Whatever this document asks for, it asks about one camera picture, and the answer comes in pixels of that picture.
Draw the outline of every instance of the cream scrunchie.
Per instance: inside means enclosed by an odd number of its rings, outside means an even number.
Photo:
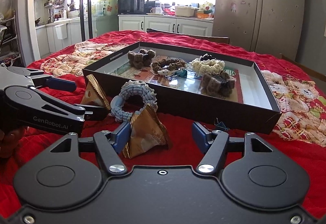
[[[223,71],[225,62],[216,59],[200,61],[199,58],[196,58],[190,63],[190,65],[198,76],[203,76],[205,73],[216,75]]]

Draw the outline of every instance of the blue gripper pad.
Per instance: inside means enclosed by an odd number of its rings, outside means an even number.
[[[74,92],[77,85],[74,81],[67,81],[59,78],[50,78],[46,80],[45,86],[55,90],[61,90],[66,92]]]
[[[112,145],[113,149],[117,154],[122,152],[124,146],[128,142],[131,134],[131,124],[130,122],[123,122],[119,127],[118,127],[118,132],[115,134],[115,142]]]
[[[207,141],[205,131],[207,130],[198,122],[192,123],[192,131],[191,131],[192,138],[194,139],[197,147],[204,154],[208,151],[208,149],[211,146]]]

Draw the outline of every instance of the cardboard tray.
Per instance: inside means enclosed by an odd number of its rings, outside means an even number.
[[[157,94],[158,112],[185,117],[195,121],[213,124],[215,118],[229,128],[269,134],[281,116],[280,108],[264,76],[255,62],[228,55],[157,43],[137,42],[127,46],[83,69],[86,84],[87,75],[93,74],[107,96],[114,97],[129,79],[108,73],[128,62],[128,51],[153,49],[157,55],[181,58],[191,61],[206,53],[225,61],[226,68],[238,70],[243,103],[196,94],[167,86],[148,83]],[[143,106],[139,96],[128,102]]]

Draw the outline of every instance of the wooden chair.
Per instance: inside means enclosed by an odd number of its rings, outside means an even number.
[[[299,68],[301,68],[317,84],[318,88],[321,89],[324,93],[326,93],[326,76],[325,75],[323,75],[313,69],[310,69],[300,63],[297,63],[294,60],[291,60],[288,57],[284,56],[283,54],[280,54],[280,59],[284,59],[284,60],[291,62],[292,64],[298,66]]]
[[[214,43],[224,43],[224,44],[230,44],[230,38],[228,37],[220,37],[220,36],[192,36],[192,35],[186,35],[186,34],[180,34],[180,33],[173,33],[173,32],[167,32],[167,31],[161,31],[161,30],[156,30],[152,28],[147,28],[146,30],[147,33],[165,33],[165,34],[172,34],[172,35],[177,35],[177,36],[190,36],[196,39],[203,39],[203,40],[208,40]]]

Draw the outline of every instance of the white trash bin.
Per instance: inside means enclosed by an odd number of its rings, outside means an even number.
[[[66,23],[61,23],[61,24],[55,25],[54,27],[57,32],[58,39],[65,39],[68,37]]]

